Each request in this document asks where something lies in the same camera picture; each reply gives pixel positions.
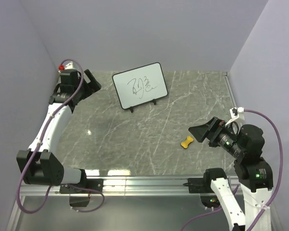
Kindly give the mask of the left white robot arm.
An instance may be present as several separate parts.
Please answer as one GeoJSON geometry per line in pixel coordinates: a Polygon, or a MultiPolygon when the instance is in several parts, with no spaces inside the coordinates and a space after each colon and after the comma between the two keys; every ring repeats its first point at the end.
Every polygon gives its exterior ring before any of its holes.
{"type": "Polygon", "coordinates": [[[86,69],[88,80],[81,79],[75,69],[60,73],[58,83],[50,96],[48,112],[37,137],[27,150],[19,151],[16,157],[26,184],[58,186],[71,184],[76,193],[83,193],[88,182],[83,179],[84,170],[64,167],[56,158],[60,137],[77,104],[101,89],[101,84],[86,69]]]}

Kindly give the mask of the yellow bone-shaped eraser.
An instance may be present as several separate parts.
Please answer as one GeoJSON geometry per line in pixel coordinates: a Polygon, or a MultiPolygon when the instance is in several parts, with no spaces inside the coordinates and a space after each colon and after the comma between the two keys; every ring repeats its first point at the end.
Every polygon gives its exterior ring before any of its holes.
{"type": "Polygon", "coordinates": [[[181,142],[181,146],[184,148],[184,149],[187,149],[188,146],[194,141],[194,139],[191,137],[191,136],[187,136],[186,139],[181,142]]]}

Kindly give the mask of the small white whiteboard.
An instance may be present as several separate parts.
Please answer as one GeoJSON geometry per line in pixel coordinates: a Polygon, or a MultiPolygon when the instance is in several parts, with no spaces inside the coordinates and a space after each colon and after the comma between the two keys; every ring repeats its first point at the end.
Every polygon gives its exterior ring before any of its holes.
{"type": "Polygon", "coordinates": [[[169,94],[159,62],[116,73],[112,80],[123,110],[156,101],[169,94]]]}

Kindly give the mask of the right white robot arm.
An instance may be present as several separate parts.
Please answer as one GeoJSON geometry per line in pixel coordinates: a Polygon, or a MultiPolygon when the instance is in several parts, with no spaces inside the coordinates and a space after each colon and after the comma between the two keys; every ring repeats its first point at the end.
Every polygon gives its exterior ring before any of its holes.
{"type": "Polygon", "coordinates": [[[271,214],[266,203],[273,192],[273,172],[261,156],[265,143],[263,131],[255,125],[245,124],[234,132],[231,125],[217,117],[188,130],[197,142],[208,140],[210,147],[221,147],[235,159],[234,169],[243,192],[244,210],[236,201],[221,168],[206,169],[203,175],[203,187],[217,196],[229,229],[270,231],[271,214]]]}

